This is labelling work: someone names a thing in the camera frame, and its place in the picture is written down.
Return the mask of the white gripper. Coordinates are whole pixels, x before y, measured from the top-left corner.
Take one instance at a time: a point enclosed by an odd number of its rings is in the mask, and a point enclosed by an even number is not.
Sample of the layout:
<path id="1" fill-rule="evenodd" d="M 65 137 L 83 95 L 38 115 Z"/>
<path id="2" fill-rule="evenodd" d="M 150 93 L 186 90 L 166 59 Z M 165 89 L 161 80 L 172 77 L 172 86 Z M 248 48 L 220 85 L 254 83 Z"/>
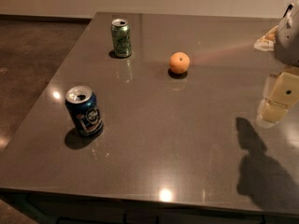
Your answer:
<path id="1" fill-rule="evenodd" d="M 272 128 L 299 101 L 299 5 L 289 4 L 278 24 L 276 58 L 287 65 L 278 75 L 270 75 L 263 87 L 263 99 L 256 123 Z"/>

